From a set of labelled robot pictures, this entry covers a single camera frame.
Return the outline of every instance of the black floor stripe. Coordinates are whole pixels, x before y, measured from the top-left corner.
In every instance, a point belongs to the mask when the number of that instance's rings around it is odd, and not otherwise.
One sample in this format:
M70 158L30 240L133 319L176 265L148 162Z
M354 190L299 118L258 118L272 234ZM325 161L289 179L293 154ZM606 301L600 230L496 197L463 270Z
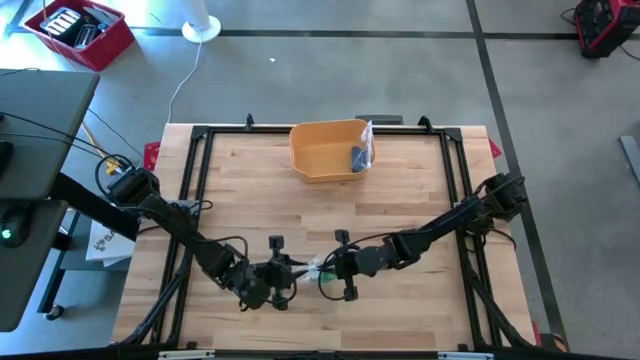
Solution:
M29 31L15 24L5 29L5 38L11 34L28 34ZM138 36L180 37L180 29L154 28L143 26L129 27ZM577 40L577 34L571 33L483 33L489 40ZM223 29L222 37L319 37L319 38L392 38L392 39L474 39L469 31L362 31L362 30L241 30ZM633 34L629 40L640 40L640 34Z
M16 29L21 29L20 22L22 21L24 14L27 12L27 10L29 10L29 7L31 6L32 2L33 0L25 0L22 2L22 5L20 5L20 7L18 8L18 11L16 11L15 15L13 15L13 18L11 18L11 21L7 24L7 26L4 29L4 33L3 33L4 39L8 39L9 36L11 36L13 32L15 32Z
M493 69L491 67L487 43L482 32L482 26L480 25L478 10L474 0L466 0L466 2L469 9L469 17L471 18L471 25L476 35L476 45L478 47L478 55L480 56L480 64L484 73L485 82L487 83L489 98L496 117L498 132L500 133L500 139L502 140L502 147L507 160L507 165L509 166L509 171L512 174L521 175L522 172L516 156L513 139L511 138L511 132L509 131L509 124L507 123L502 100L500 99L500 93L498 92L498 84L496 83ZM538 279L538 286L540 287L544 309L547 314L547 320L549 321L549 328L552 333L560 335L564 339L565 344L567 344L567 336L564 330L564 325L562 324L560 309L556 301L553 284L551 283L551 277L549 275L549 269L544 258L544 252L542 251L542 244L540 243L540 236L538 235L538 229L536 228L533 212L531 211L530 206L525 207L521 213L521 217L524 224L527 243L529 244L529 251L531 252L531 258L533 259L533 267L536 273L536 278Z
M578 34L569 33L484 33L491 40L578 40Z

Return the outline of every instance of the white cable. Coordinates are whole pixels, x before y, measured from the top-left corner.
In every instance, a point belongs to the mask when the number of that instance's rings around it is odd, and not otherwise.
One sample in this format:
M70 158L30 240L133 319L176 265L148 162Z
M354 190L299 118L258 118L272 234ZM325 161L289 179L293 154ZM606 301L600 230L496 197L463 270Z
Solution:
M184 78L184 80L182 80L180 84L178 84L176 91L173 93L173 96L171 97L171 100L169 100L169 116L167 117L167 124L171 122L171 117L173 116L173 100L176 99L176 95L178 95L178 92L180 92L182 85L184 85L184 83L186 83L187 80L189 80L191 75L193 75L193 73L195 73L196 70L198 70L198 62L200 61L200 49L202 49L202 41L198 44L198 52L196 53L196 63L193 65L193 70L191 70L189 75L187 75L187 77Z

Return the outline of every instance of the black bracket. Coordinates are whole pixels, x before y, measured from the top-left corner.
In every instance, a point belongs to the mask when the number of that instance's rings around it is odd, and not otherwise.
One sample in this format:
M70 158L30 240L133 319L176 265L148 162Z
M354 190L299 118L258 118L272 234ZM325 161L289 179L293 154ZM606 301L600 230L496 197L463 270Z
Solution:
M425 130L427 131L427 135L433 135L434 133L433 126L431 126L431 120L429 120L428 117L424 115L421 116L420 120L418 120L418 125L425 127Z
M351 269L352 265L350 265L355 264L355 253L349 252L349 232L343 229L336 230L335 236L336 241L342 245L335 253L336 275L338 279L344 279L344 300L354 301L358 299L358 288L353 285L353 275L357 274L357 270Z
M253 125L255 124L255 122L253 121L253 115L251 115L251 113L247 114L247 121L245 122L244 125L244 130L246 132L251 132L251 130L253 130Z
M373 125L404 125L402 115L356 115L356 119L371 121Z
M282 235L269 236L271 259L266 263L255 264L256 274L265 279L270 288L274 289L271 302L276 310L284 311L289 308L289 300L282 295L283 289L290 289L297 277L303 273L292 272L292 266L306 265L306 263L291 259L289 255L280 252L284 248Z
M191 140L199 140L202 138L207 132L209 132L209 126L199 126L196 125L191 130Z
M446 128L444 129L444 133L449 137L449 139L462 144L462 131L460 128Z

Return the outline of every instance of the plastic bag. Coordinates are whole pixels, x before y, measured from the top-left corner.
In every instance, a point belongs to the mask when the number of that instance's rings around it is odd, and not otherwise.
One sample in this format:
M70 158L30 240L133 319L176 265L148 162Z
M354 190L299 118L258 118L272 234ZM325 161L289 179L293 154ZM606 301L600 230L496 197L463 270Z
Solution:
M313 258L313 260L309 261L309 263L307 264L307 266L302 266L300 269L297 270L307 270L307 273L304 274L302 277L300 277L300 280L304 281L304 282L314 282L317 283L318 282L318 276L320 275L320 265L322 265L322 261L320 258ZM322 272L322 283L328 283L332 280L335 280L336 276L334 274L328 273L328 272Z
M373 151L373 123L369 121L360 135L360 146L351 149L351 171L357 173L371 167Z

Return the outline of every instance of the black desk leg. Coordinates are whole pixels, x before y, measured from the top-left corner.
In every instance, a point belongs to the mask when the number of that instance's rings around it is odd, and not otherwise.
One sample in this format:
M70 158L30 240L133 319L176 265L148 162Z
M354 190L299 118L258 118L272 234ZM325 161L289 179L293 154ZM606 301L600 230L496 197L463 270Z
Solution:
M69 206L94 219L118 234L133 241L138 233L138 218L124 212L87 190L84 186L59 173L50 193L51 197L65 200Z
M42 300L40 300L40 305L38 306L38 313L45 314L47 320L55 320L64 312L64 308L62 306L54 305L53 303L56 300L56 295L60 289L62 278L64 278L65 270L60 268L62 260L64 259L64 254L65 251L60 250L56 264L53 267L53 273L49 278L49 283L47 284L47 288L44 290Z

